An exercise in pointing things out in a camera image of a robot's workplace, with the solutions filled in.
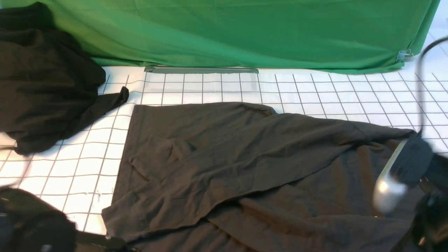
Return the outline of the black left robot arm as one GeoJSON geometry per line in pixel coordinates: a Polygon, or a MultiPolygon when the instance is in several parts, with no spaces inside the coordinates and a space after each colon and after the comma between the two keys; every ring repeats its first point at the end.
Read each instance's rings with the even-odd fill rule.
{"type": "Polygon", "coordinates": [[[34,194],[1,186],[2,252],[73,252],[76,226],[34,194]]]}

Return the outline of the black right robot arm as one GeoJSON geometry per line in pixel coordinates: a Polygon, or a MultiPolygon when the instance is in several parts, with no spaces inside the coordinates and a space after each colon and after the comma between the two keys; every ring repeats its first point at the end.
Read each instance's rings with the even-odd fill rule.
{"type": "Polygon", "coordinates": [[[447,158],[434,155],[420,188],[425,195],[416,205],[412,226],[413,243],[423,252],[448,250],[447,158]]]}

